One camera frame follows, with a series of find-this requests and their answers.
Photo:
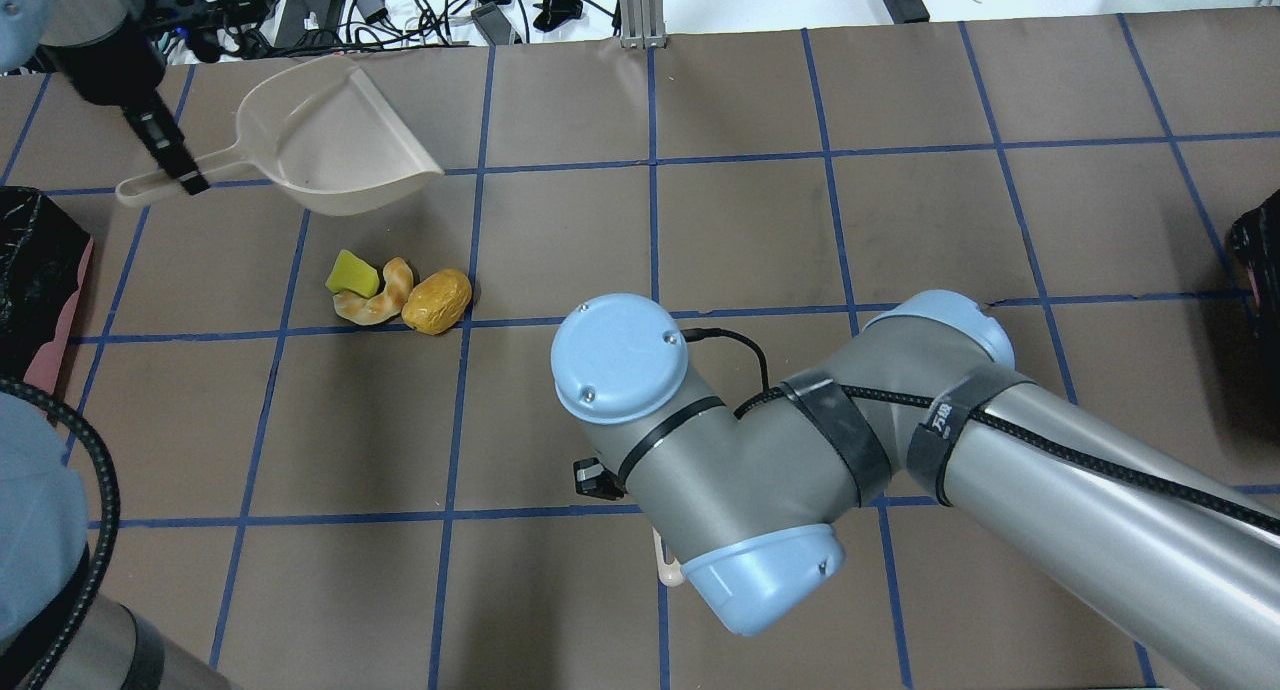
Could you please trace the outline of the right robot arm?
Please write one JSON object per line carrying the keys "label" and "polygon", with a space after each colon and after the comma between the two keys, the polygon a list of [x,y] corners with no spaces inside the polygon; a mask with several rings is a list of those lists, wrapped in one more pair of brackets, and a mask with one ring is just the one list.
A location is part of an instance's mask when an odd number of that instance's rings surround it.
{"label": "right robot arm", "polygon": [[1277,686],[1277,516],[1044,390],[978,303],[914,294],[824,362],[731,408],[692,335],[640,294],[558,326],[550,371],[595,456],[731,632],[844,565],[835,522],[905,472],[1207,689]]}

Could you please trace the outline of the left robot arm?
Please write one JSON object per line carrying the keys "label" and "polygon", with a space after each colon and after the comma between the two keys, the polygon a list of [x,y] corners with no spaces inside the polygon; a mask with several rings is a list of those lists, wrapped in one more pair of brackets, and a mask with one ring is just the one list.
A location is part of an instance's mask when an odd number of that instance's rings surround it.
{"label": "left robot arm", "polygon": [[[157,87],[159,0],[3,0],[3,67],[46,58],[119,108],[163,181],[209,189]],[[3,188],[3,686],[229,689],[232,681],[102,594],[122,493],[99,431],[38,385],[81,293],[92,239],[42,189]]]}

